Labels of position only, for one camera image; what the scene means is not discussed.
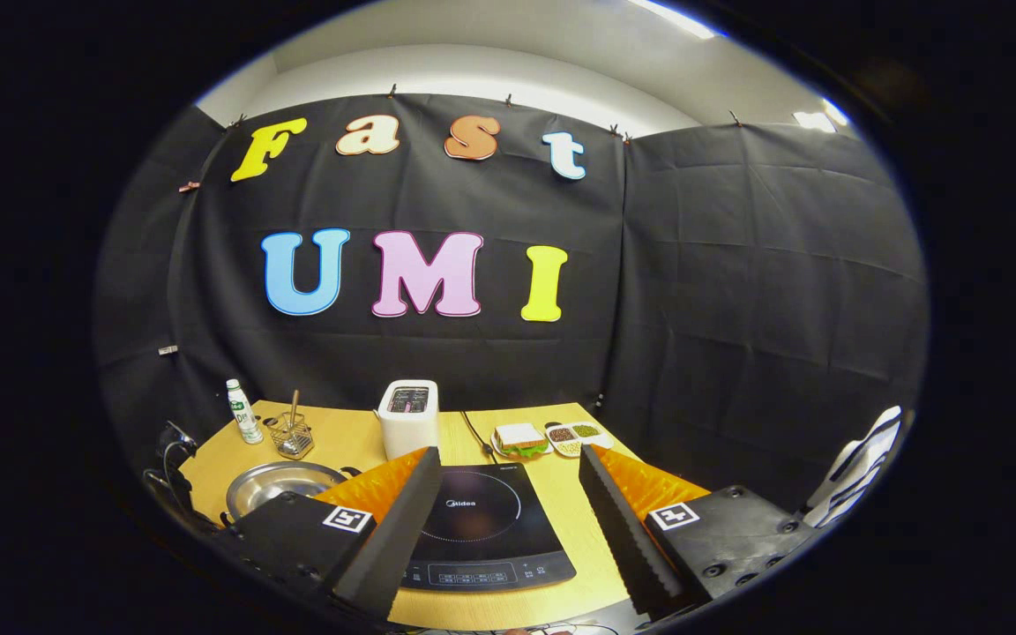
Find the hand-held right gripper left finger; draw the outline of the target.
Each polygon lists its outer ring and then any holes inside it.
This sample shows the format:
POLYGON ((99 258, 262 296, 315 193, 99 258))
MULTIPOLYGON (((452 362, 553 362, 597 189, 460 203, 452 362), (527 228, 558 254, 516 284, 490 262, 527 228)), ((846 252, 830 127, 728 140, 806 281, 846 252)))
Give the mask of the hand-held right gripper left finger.
POLYGON ((281 493, 223 530, 223 557, 300 611, 386 623, 441 477, 428 446, 319 495, 281 493))

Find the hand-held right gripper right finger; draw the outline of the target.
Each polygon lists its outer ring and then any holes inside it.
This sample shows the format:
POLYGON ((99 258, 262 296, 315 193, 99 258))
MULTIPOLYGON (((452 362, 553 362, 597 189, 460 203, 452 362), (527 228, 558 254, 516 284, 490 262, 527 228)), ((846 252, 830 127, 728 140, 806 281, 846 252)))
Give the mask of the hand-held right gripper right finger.
POLYGON ((593 444, 578 479, 634 610, 649 618, 755 584, 818 534, 749 488, 706 490, 593 444))

